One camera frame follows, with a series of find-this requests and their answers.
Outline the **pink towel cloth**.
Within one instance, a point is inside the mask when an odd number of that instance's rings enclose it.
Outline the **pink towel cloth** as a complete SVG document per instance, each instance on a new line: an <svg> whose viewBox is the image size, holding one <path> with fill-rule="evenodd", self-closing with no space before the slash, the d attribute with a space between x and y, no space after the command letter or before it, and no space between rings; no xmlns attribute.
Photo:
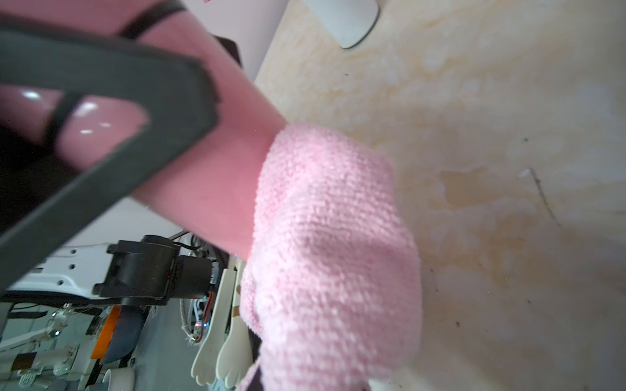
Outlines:
<svg viewBox="0 0 626 391"><path fill-rule="evenodd" d="M260 337L243 390L366 390L409 362L421 261L384 156L316 125L278 133L262 165L241 317Z"/></svg>

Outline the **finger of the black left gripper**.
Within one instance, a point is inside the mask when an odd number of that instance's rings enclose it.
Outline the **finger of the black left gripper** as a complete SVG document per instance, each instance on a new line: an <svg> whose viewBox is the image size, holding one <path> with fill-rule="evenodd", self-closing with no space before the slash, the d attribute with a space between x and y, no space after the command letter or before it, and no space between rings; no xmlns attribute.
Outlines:
<svg viewBox="0 0 626 391"><path fill-rule="evenodd" d="M202 63L156 47L24 18L1 18L1 81L137 103L148 123L1 238L9 288L85 226L186 153L216 127Z"/></svg>

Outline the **pink thermos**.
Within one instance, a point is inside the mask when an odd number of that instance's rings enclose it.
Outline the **pink thermos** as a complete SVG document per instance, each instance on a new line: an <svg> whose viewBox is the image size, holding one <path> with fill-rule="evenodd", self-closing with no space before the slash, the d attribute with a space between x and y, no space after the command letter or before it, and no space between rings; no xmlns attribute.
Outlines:
<svg viewBox="0 0 626 391"><path fill-rule="evenodd" d="M152 211L241 257L249 253L259 174L287 122L246 76L234 42L210 34L181 1L4 1L1 12L120 37L200 60L218 95L218 126L135 192ZM1 122L85 170L133 134L133 104L77 93L1 89Z"/></svg>

